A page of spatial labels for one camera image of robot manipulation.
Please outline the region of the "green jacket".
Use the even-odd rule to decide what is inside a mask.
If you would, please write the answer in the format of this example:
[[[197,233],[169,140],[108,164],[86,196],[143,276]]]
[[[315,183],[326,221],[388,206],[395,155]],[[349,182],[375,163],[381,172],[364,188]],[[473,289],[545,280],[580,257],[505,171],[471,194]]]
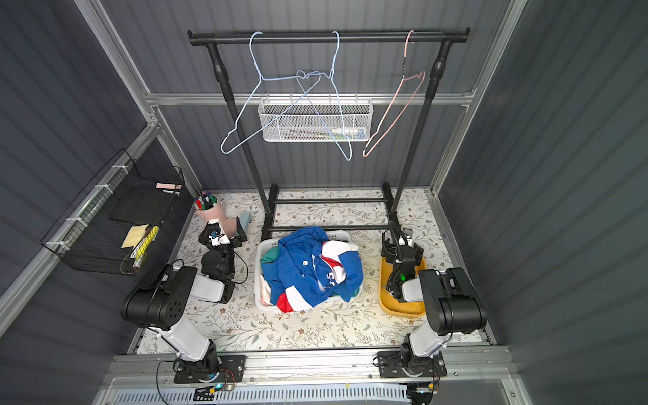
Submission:
[[[262,255],[260,263],[275,263],[278,260],[279,255],[279,248],[277,246],[274,246]]]

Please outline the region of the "red white blue jacket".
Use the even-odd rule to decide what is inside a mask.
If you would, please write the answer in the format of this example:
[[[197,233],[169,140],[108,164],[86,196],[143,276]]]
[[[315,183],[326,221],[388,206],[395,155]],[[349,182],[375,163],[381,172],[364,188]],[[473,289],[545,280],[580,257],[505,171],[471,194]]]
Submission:
[[[359,247],[334,241],[321,227],[307,227],[279,239],[275,263],[262,263],[262,282],[282,312],[306,312],[332,300],[350,302],[362,290]]]

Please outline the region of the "pink wire hanger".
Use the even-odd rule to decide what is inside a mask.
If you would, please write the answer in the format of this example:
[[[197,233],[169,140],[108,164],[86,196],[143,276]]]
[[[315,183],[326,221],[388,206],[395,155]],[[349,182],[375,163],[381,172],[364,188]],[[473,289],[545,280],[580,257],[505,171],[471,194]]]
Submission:
[[[419,71],[416,74],[408,75],[408,55],[409,55],[409,46],[414,43],[413,35],[415,30],[410,30],[406,36],[406,40],[403,45],[403,58],[402,58],[402,71],[401,79],[396,88],[393,96],[390,99],[389,104],[386,107],[381,119],[378,121],[375,131],[369,136],[364,149],[362,151],[362,157],[368,158],[371,154],[377,149],[377,147],[382,143],[382,141],[389,135],[393,128],[396,126],[398,121],[401,119],[405,111],[412,104],[415,96],[420,92],[420,89],[427,78],[427,73],[425,71]],[[408,98],[405,99],[403,91],[405,91],[409,84],[414,83],[416,86],[413,88],[413,92],[408,95]]]

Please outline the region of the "pink printed jacket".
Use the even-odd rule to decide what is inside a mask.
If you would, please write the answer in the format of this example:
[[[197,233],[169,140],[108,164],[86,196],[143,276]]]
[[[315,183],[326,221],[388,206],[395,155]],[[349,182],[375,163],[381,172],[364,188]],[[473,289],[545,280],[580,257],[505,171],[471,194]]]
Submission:
[[[272,290],[266,282],[261,283],[260,295],[263,306],[273,306],[273,303],[271,302]]]

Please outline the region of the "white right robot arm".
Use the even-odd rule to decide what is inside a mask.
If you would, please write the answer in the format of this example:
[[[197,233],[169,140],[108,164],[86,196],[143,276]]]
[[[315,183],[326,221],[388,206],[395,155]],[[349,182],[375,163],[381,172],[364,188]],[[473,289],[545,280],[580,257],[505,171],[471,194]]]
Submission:
[[[402,344],[403,362],[431,359],[456,333],[471,334],[486,326],[487,312],[463,268],[417,270],[423,249],[394,221],[388,223],[388,232],[381,252],[392,268],[386,291],[400,303],[421,302],[425,307],[426,322]]]

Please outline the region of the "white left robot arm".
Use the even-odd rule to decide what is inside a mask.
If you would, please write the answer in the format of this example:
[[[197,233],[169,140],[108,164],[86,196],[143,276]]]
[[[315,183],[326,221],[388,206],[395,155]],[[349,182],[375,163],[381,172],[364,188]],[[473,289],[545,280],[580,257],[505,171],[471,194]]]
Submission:
[[[121,316],[162,337],[186,363],[208,360],[214,351],[185,313],[189,300],[213,304],[230,301],[236,277],[236,248],[247,241],[238,218],[211,219],[198,237],[208,248],[201,267],[159,264],[148,270],[124,301]]]

